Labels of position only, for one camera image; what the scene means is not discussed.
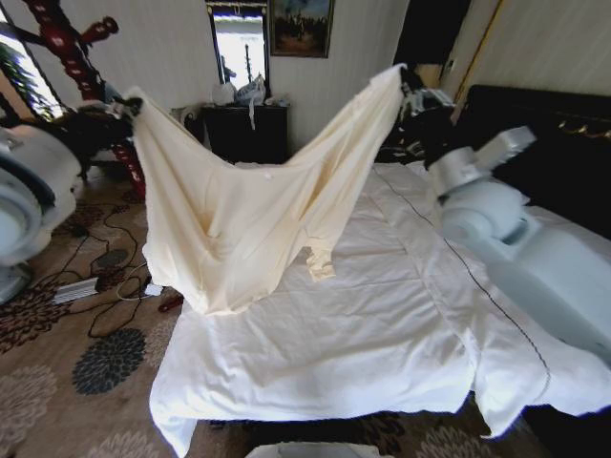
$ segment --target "window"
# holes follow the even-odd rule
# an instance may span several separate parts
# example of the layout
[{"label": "window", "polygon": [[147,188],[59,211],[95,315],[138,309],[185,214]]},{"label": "window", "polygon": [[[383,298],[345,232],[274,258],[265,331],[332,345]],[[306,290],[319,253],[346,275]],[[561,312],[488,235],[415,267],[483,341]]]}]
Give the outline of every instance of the window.
[{"label": "window", "polygon": [[269,88],[266,3],[261,1],[206,2],[222,83],[237,89],[257,76]]},{"label": "window", "polygon": [[0,9],[0,62],[2,71],[30,109],[53,120],[63,115],[59,100],[51,90],[23,43],[13,34],[11,24]]}]

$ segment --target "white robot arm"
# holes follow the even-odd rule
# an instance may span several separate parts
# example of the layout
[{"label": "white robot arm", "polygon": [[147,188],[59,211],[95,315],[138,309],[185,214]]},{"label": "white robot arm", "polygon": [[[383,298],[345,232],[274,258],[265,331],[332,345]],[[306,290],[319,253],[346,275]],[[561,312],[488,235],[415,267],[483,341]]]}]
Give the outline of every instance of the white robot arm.
[{"label": "white robot arm", "polygon": [[0,304],[30,281],[25,261],[74,211],[76,176],[97,151],[131,135],[141,102],[99,102],[54,123],[0,128]]},{"label": "white robot arm", "polygon": [[444,135],[452,128],[447,97],[413,74],[404,75],[404,92],[411,117],[427,123],[425,165],[442,235],[482,260],[491,281],[550,334],[611,364],[611,264],[532,218],[518,190],[492,179],[497,165],[535,141],[530,130],[505,131],[477,152],[454,148]]}]

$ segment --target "white bedsheet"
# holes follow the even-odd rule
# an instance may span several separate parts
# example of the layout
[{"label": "white bedsheet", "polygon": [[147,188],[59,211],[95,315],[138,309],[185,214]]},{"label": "white bedsheet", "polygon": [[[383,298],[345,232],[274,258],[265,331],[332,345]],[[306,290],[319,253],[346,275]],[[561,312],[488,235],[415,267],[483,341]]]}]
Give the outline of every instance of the white bedsheet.
[{"label": "white bedsheet", "polygon": [[546,334],[456,247],[494,305],[414,213],[410,204],[431,212],[425,180],[419,164],[375,166],[333,252],[337,277],[314,283],[301,253],[239,315],[183,306],[150,398],[178,456],[198,419],[455,412],[473,389],[496,436],[527,405],[580,414],[611,404],[598,358]]}]

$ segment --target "white wall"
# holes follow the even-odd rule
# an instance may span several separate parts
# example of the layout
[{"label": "white wall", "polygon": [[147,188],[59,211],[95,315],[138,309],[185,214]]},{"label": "white wall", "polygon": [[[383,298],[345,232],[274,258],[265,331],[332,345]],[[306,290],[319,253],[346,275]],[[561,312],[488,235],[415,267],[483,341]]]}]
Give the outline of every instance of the white wall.
[{"label": "white wall", "polygon": [[392,63],[408,0],[336,0],[328,59],[271,57],[271,90],[288,94],[293,151]]},{"label": "white wall", "polygon": [[441,89],[450,97],[458,92],[477,46],[488,26],[499,0],[471,0],[471,5],[454,41],[448,60],[453,60],[451,72],[445,72],[441,79]]},{"label": "white wall", "polygon": [[[15,25],[38,33],[22,0],[2,3]],[[117,21],[118,33],[94,43],[90,58],[118,91],[137,85],[165,108],[210,99],[219,72],[203,0],[62,0],[61,6],[78,31],[104,16]],[[62,101],[81,100],[59,59],[40,46],[30,49]]]},{"label": "white wall", "polygon": [[[271,57],[272,93],[288,94],[294,149],[316,136],[369,79],[389,66],[409,0],[336,0],[328,59]],[[3,0],[17,26],[38,31],[22,0]],[[119,32],[97,42],[93,64],[120,92],[140,86],[162,107],[210,100],[219,82],[203,0],[62,0],[74,27],[84,31],[109,15]],[[31,46],[62,101],[80,100],[59,59]]]},{"label": "white wall", "polygon": [[610,1],[505,0],[468,85],[611,94],[609,43]]}]

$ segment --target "carpet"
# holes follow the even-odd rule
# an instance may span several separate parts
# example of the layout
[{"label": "carpet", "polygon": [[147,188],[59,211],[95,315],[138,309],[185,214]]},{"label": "carpet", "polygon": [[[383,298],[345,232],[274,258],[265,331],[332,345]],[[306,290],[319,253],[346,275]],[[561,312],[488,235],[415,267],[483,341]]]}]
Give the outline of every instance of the carpet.
[{"label": "carpet", "polygon": [[[179,307],[178,294],[139,300],[146,214],[120,174],[93,168],[75,188],[74,214],[31,260],[34,279],[0,307],[0,457],[173,456],[148,396]],[[53,304],[58,286],[99,277],[99,294]],[[116,289],[128,301],[117,297]],[[318,422],[200,421],[189,457],[240,458],[279,442],[350,442],[396,458],[549,456],[520,418],[501,438],[470,396],[456,414],[378,412]]]}]

